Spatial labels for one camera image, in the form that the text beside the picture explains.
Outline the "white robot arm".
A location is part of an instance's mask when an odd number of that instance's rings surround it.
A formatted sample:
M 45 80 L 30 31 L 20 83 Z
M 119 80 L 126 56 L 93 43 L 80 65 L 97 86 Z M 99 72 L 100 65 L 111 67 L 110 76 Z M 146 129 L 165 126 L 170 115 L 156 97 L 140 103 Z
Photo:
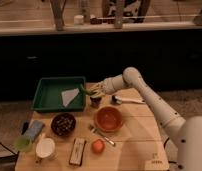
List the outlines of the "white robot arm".
M 96 96 L 102 96 L 128 88 L 134 88 L 139 92 L 177 147 L 176 171 L 202 171 L 202 116 L 193 116 L 185 120 L 146 84 L 134 67 L 127 67 L 122 74 L 95 83 L 91 90 Z

